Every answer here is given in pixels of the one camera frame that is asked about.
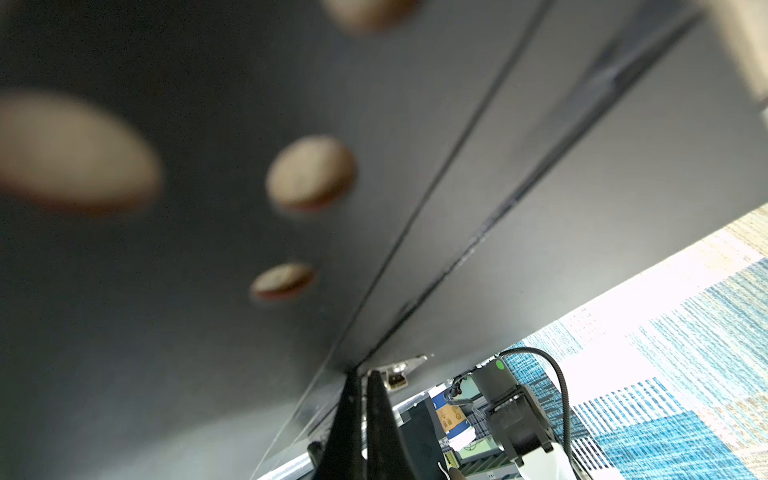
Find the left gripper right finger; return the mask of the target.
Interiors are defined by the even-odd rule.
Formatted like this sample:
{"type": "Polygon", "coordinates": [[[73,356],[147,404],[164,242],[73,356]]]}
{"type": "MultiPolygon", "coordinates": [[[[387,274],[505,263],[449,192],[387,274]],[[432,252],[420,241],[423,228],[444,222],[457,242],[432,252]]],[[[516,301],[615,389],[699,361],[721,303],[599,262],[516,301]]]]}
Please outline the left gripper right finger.
{"type": "Polygon", "coordinates": [[[378,370],[372,370],[367,376],[366,418],[366,478],[416,480],[401,441],[383,376],[378,370]]]}

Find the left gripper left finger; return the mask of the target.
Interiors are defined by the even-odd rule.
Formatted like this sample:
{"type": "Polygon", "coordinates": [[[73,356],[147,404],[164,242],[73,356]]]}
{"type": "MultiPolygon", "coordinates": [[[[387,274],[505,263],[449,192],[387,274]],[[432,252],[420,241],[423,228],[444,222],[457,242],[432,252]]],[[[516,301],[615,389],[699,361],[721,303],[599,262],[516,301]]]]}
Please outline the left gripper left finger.
{"type": "Polygon", "coordinates": [[[364,478],[362,456],[362,390],[355,370],[347,373],[336,415],[314,479],[364,478]]]}

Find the red folder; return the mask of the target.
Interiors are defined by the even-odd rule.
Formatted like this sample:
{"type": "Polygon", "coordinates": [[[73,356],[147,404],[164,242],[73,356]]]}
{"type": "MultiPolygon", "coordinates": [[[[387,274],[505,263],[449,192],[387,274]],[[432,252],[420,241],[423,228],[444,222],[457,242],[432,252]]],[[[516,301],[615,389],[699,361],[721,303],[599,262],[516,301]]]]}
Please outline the red folder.
{"type": "Polygon", "coordinates": [[[767,200],[767,129],[694,1],[6,1],[1,148],[93,110],[122,209],[1,191],[1,475],[251,479],[348,369],[407,395],[767,200]]]}

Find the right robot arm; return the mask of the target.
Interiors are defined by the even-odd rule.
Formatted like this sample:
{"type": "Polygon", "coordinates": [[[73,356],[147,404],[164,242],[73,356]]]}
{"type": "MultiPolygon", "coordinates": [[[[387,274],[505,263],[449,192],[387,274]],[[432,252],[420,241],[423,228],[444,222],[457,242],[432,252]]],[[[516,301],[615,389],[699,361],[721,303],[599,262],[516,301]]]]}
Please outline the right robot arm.
{"type": "Polygon", "coordinates": [[[481,418],[490,436],[503,449],[523,479],[581,479],[572,449],[571,408],[567,383],[557,361],[533,347],[511,348],[492,361],[477,365],[452,379],[446,388],[428,395],[406,412],[400,427],[419,479],[459,479],[464,475],[452,469],[444,458],[440,441],[475,439],[462,403],[457,399],[461,384],[470,378],[486,401],[481,418]],[[532,390],[515,376],[504,359],[518,354],[537,355],[555,372],[560,387],[563,432],[555,433],[549,417],[532,390]]]}

